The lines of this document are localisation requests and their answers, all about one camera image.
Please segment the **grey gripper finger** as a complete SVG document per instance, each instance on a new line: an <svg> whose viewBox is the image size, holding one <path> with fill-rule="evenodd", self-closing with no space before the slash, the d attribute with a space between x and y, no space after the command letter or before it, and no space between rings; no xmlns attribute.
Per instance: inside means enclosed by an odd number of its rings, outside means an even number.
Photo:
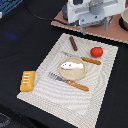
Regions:
<svg viewBox="0 0 128 128"><path fill-rule="evenodd" d="M108 19L105 19L105 21L104 21L104 30L108 30L108 26L109 26L109 21L108 21Z"/></svg>
<svg viewBox="0 0 128 128"><path fill-rule="evenodd" d="M82 28L83 35L86 35L86 26L82 26L81 28Z"/></svg>

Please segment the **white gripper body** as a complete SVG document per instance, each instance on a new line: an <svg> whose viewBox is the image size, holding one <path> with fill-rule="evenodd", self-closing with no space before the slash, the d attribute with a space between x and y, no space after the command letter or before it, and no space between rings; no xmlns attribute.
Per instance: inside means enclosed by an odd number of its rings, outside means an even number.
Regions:
<svg viewBox="0 0 128 128"><path fill-rule="evenodd" d="M68 0L62 7L70 25L91 26L124 11L124 0Z"/></svg>

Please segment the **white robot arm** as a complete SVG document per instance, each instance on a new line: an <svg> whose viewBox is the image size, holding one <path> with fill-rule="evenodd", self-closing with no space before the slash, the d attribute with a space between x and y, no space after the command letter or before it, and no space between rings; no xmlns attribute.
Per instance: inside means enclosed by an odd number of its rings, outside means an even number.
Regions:
<svg viewBox="0 0 128 128"><path fill-rule="evenodd" d="M72 26L78 26L86 34L87 26L104 24L105 30L114 15L125 9L126 0L68 0L65 18Z"/></svg>

